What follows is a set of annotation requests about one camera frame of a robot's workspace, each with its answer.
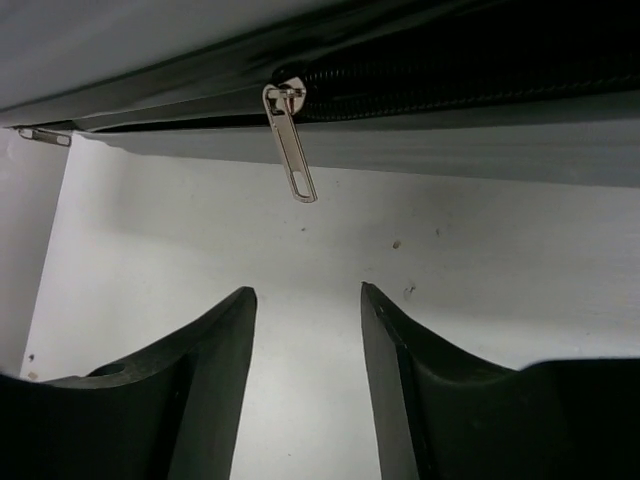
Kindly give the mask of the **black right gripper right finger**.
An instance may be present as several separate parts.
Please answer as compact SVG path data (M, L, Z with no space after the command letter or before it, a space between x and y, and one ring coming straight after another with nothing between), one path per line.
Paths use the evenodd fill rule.
M509 369L361 288L361 329L385 479L635 479L639 362Z

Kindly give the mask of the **grey hard-shell suitcase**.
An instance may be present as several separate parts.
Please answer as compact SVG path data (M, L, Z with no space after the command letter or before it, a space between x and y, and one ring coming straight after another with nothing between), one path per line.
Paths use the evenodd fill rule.
M639 184L635 1L5 1L1 124L138 155Z

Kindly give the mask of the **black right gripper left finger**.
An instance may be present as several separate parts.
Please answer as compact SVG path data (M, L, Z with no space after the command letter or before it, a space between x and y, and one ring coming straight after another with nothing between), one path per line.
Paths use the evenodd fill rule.
M227 479L253 350L242 287L85 376L1 378L5 479Z

